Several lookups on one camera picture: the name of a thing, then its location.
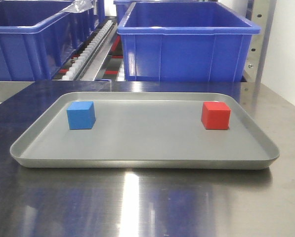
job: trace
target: blue plastic bin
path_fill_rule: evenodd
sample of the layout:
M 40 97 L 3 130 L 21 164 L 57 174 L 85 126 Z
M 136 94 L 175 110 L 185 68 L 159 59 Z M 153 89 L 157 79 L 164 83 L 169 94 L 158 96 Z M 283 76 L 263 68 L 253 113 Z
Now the blue plastic bin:
M 134 2 L 118 27 L 131 81 L 239 82 L 259 32 L 217 2 Z
M 94 30 L 93 9 L 72 1 L 0 1 L 0 80 L 51 79 Z
M 118 24 L 121 22 L 123 16 L 125 15 L 127 9 L 132 2 L 173 2 L 173 1 L 203 1 L 203 0 L 114 0 L 114 4 L 117 8 L 117 19 Z

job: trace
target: cube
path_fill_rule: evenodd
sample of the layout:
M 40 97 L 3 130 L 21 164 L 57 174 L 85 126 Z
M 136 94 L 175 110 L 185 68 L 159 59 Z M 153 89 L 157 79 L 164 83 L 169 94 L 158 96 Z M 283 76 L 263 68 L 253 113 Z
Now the cube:
M 74 101 L 66 112 L 70 130 L 92 129 L 96 120 L 92 101 Z
M 224 102 L 203 103 L 201 121 L 206 129 L 228 130 L 231 109 Z

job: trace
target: metal table surface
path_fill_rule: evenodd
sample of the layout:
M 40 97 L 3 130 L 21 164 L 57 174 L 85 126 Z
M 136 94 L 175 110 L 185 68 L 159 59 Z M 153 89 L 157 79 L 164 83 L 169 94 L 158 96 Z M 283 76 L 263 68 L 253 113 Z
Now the metal table surface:
M 71 91 L 229 94 L 281 155 L 260 171 L 21 167 L 10 156 L 10 145 Z M 0 237 L 81 236 L 295 237 L 295 107 L 254 83 L 44 81 L 28 86 L 0 105 Z

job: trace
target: gray tray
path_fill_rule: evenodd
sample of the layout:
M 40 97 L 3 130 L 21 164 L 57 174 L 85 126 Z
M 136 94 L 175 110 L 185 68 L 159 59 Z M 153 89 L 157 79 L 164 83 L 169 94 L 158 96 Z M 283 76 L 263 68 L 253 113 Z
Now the gray tray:
M 94 101 L 90 130 L 69 130 L 72 101 Z M 203 101 L 232 110 L 229 130 L 205 130 Z M 11 146 L 26 167 L 264 169 L 277 146 L 231 97 L 215 93 L 73 92 L 61 96 Z

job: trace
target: blue cube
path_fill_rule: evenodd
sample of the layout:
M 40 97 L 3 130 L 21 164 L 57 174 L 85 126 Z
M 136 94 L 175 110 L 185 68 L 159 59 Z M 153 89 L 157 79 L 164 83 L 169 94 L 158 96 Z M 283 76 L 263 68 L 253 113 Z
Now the blue cube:
M 70 130 L 92 129 L 96 121 L 92 101 L 75 101 L 67 108 Z

